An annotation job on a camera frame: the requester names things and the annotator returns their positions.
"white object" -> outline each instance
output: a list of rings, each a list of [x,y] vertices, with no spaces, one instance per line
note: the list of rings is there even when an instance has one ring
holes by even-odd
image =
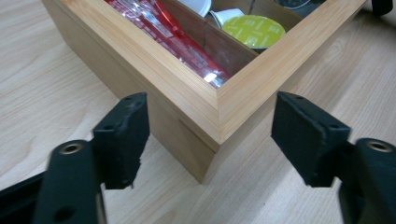
[[[239,8],[226,9],[218,12],[210,10],[209,12],[212,14],[213,18],[215,18],[219,28],[221,28],[227,20],[245,15]]]
[[[206,16],[212,6],[212,0],[179,0],[179,2],[202,17]]]

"wooden tray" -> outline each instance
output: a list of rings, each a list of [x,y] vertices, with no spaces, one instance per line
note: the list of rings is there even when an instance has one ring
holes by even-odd
[[[365,0],[328,0],[302,20],[257,0],[253,14],[281,23],[287,34],[257,54],[176,0],[163,0],[186,32],[234,74],[214,89],[103,0],[43,0],[65,42],[119,97],[148,93],[151,132],[198,180],[219,150],[238,145],[288,79],[303,73]],[[215,11],[243,0],[213,0]]]

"table surface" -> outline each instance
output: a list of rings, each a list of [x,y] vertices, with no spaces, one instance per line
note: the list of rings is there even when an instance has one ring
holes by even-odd
[[[0,2],[0,189],[87,139],[118,99],[66,46],[38,0]],[[396,29],[358,14],[293,92],[396,144]],[[218,153],[203,185],[151,136],[134,189],[105,192],[109,223],[340,223],[337,188],[311,189],[269,137],[273,113]]]

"red packaging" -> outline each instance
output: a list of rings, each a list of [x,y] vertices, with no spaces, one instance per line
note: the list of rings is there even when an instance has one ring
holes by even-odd
[[[186,35],[159,0],[105,0],[215,88],[231,75]]]

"yellow lid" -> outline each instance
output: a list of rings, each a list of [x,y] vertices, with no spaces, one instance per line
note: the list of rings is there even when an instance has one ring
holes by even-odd
[[[276,21],[253,15],[231,18],[222,30],[251,49],[267,49],[285,34],[285,29]]]

